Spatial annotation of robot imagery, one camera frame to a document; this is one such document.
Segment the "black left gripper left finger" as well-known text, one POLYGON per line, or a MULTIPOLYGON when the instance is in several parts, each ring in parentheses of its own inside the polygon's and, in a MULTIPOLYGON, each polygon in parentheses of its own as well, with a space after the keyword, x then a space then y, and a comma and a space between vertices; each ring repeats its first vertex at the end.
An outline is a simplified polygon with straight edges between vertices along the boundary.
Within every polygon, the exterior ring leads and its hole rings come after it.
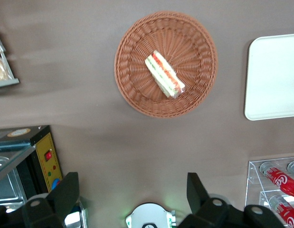
POLYGON ((36 196, 10 213, 0 206, 0 228, 64 228, 78 198, 78 173, 70 172, 46 197, 36 196))

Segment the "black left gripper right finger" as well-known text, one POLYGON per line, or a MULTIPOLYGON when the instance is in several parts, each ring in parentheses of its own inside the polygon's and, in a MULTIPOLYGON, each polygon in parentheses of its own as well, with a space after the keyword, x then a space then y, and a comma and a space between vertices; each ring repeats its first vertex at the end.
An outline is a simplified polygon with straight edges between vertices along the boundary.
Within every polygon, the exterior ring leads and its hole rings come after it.
POLYGON ((221 198, 211 197, 196 173, 187 175, 187 200, 191 209, 180 228, 283 228, 268 208, 248 205, 240 211, 221 198))

